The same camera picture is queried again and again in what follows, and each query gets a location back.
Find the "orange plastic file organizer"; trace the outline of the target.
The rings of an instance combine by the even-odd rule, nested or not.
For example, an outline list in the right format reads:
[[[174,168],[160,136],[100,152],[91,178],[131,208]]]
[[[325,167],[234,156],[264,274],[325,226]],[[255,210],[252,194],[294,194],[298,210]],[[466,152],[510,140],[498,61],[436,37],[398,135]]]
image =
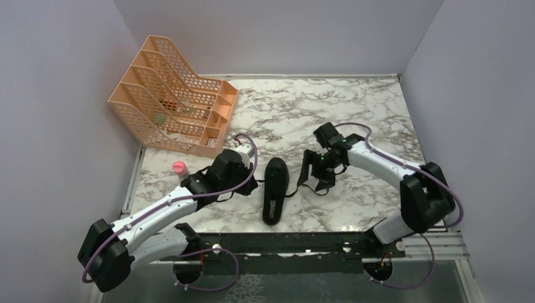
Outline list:
[[[214,158],[226,140],[238,89],[198,75],[167,37],[150,35],[109,98],[145,147]]]

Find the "pink capped small bottle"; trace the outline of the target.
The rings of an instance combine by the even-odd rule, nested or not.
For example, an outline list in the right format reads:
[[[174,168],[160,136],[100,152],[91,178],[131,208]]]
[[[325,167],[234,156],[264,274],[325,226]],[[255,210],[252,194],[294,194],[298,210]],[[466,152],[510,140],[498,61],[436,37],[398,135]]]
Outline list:
[[[172,169],[178,177],[186,177],[189,175],[189,169],[183,161],[176,161],[172,164]]]

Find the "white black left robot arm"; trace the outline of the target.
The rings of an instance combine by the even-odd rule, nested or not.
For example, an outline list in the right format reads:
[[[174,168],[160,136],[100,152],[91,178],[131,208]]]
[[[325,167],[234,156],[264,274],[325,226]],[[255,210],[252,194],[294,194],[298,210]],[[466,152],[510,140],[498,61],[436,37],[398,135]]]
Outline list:
[[[133,269],[171,255],[193,258],[198,251],[189,227],[162,232],[174,221],[210,205],[227,193],[249,195],[256,188],[257,149],[250,143],[224,149],[213,163],[189,174],[179,186],[149,207],[108,223],[92,223],[79,249],[82,281],[99,291],[119,286]]]

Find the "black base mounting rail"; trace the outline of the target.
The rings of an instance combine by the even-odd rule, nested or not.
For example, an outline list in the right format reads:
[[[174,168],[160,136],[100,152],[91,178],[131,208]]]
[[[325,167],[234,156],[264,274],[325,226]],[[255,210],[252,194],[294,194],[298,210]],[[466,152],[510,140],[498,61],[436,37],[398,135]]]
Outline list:
[[[205,275],[363,273],[364,263],[405,257],[395,244],[371,245],[365,232],[200,233],[186,249],[199,256],[166,257],[185,279]]]

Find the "black canvas sneaker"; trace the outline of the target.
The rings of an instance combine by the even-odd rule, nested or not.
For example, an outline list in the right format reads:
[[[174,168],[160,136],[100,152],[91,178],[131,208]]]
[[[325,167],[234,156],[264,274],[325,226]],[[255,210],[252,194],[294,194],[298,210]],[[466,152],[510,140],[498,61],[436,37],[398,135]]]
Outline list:
[[[262,221],[265,224],[276,225],[281,220],[289,182],[286,162],[278,157],[270,159],[264,171]]]

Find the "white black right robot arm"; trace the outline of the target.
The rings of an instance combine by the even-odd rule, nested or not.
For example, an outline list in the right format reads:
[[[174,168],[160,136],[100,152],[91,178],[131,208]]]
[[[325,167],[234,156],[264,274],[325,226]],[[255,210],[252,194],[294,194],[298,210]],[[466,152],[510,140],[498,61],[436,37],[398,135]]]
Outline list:
[[[297,184],[313,177],[318,181],[316,191],[328,190],[336,183],[336,168],[343,166],[365,170],[397,189],[400,210],[365,232],[365,251],[379,257],[398,239],[434,227],[457,203],[437,164],[420,165],[387,153],[369,142],[371,129],[366,131],[365,136],[343,136],[330,122],[317,128],[314,136],[326,152],[305,150]]]

